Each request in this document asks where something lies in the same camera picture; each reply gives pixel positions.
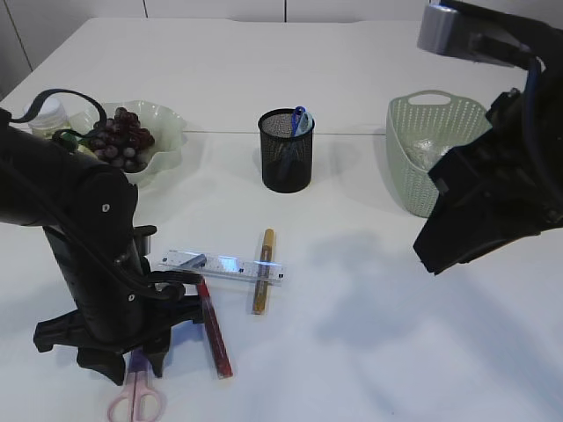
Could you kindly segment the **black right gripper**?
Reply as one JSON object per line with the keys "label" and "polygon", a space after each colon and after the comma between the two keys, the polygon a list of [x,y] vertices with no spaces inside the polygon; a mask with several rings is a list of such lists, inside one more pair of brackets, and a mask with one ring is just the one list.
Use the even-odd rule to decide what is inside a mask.
{"label": "black right gripper", "polygon": [[413,249],[434,275],[562,226],[562,97],[504,92],[486,117],[490,129],[429,173],[439,195]]}

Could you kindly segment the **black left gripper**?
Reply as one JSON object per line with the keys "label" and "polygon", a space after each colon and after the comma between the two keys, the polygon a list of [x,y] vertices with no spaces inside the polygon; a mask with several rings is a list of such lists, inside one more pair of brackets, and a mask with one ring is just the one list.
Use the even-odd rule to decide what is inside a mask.
{"label": "black left gripper", "polygon": [[45,353],[54,346],[77,348],[77,364],[115,385],[125,380],[124,355],[144,344],[144,356],[156,378],[164,374],[171,337],[162,332],[188,320],[202,319],[201,299],[183,287],[204,278],[191,271],[123,272],[126,285],[100,283],[80,289],[77,309],[37,324],[33,343]]}

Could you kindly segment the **right black blue robot arm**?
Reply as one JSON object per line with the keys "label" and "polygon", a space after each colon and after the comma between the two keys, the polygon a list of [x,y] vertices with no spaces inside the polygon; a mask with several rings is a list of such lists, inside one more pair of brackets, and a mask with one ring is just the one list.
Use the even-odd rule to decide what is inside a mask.
{"label": "right black blue robot arm", "polygon": [[441,273],[562,225],[562,32],[546,23],[445,1],[424,11],[420,49],[524,69],[503,92],[490,128],[430,170],[438,191],[413,248]]}

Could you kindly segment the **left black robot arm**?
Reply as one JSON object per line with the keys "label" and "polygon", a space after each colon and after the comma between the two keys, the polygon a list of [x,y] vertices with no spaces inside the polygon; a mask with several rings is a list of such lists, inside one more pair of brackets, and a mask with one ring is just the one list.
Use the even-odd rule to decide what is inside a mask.
{"label": "left black robot arm", "polygon": [[2,112],[1,220],[42,228],[76,305],[37,324],[36,348],[75,347],[80,367],[116,384],[125,354],[139,350],[161,376],[172,328],[202,320],[201,300],[185,292],[201,276],[150,268],[145,244],[156,228],[133,224],[138,190],[122,171],[10,120]]}

